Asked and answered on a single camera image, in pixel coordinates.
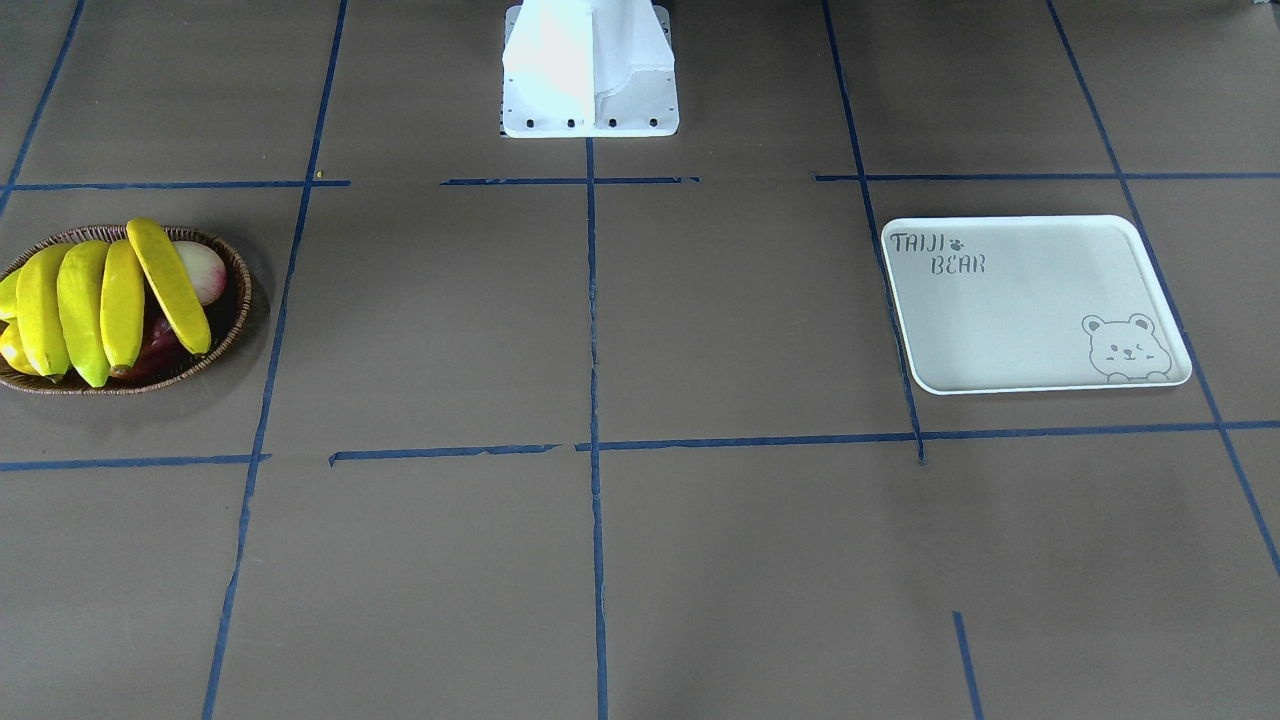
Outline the yellow banana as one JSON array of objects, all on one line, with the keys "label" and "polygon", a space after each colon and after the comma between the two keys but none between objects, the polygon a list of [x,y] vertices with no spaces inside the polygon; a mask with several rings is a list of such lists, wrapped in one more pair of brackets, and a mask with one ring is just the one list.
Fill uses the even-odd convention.
[{"label": "yellow banana", "polygon": [[102,388],[110,377],[100,329],[101,292],[108,243],[76,243],[58,272],[58,311],[72,366],[91,388]]},{"label": "yellow banana", "polygon": [[58,302],[58,277],[70,243],[52,243],[26,261],[15,288],[17,324],[27,361],[58,383],[70,369]]},{"label": "yellow banana", "polygon": [[128,220],[125,234],[179,343],[195,356],[206,355],[212,347],[209,319],[169,234],[145,217]]},{"label": "yellow banana", "polygon": [[100,334],[110,375],[136,364],[145,329],[145,275],[128,240],[109,245],[100,293]]}]

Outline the brown wicker basket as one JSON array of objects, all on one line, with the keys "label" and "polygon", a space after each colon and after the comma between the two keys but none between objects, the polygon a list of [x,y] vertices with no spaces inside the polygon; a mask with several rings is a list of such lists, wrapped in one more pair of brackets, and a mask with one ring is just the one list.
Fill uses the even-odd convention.
[{"label": "brown wicker basket", "polygon": [[38,379],[3,363],[3,386],[32,395],[141,395],[187,380],[216,363],[247,327],[255,295],[250,266],[236,249],[215,234],[183,225],[165,225],[164,232],[173,242],[188,241],[210,249],[227,268],[229,275],[227,287],[220,297],[206,307],[212,341],[207,354],[204,356],[187,354],[182,359],[169,361],[165,366],[143,372],[138,379],[113,378],[102,388],[92,388],[77,375],[60,383]]}]

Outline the white bear tray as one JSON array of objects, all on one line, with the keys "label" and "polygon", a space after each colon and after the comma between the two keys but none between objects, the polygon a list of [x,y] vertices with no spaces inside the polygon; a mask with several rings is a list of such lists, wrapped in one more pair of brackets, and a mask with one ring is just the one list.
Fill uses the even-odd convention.
[{"label": "white bear tray", "polygon": [[932,395],[1190,379],[1169,299],[1125,218],[899,218],[881,245],[911,377]]}]

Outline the pink white apple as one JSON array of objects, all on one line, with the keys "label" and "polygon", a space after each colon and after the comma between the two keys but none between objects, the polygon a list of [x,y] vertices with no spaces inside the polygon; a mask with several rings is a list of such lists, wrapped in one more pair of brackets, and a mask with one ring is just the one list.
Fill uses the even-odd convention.
[{"label": "pink white apple", "polygon": [[205,243],[174,241],[173,246],[202,306],[216,302],[227,290],[228,270],[219,254]]}]

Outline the dark red fruit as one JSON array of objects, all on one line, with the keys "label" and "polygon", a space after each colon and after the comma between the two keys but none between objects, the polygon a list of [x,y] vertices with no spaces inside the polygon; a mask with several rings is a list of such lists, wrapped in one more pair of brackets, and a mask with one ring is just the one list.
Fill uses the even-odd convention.
[{"label": "dark red fruit", "polygon": [[114,380],[134,386],[152,384],[180,373],[192,359],[163,314],[147,322],[142,341],[138,357],[131,366],[114,366],[110,370]]}]

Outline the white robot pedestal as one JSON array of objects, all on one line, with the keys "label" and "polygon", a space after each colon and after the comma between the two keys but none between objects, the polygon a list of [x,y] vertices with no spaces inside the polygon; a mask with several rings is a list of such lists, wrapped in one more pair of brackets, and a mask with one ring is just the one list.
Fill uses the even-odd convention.
[{"label": "white robot pedestal", "polygon": [[667,8],[521,1],[506,12],[500,131],[509,138],[645,138],[680,127]]}]

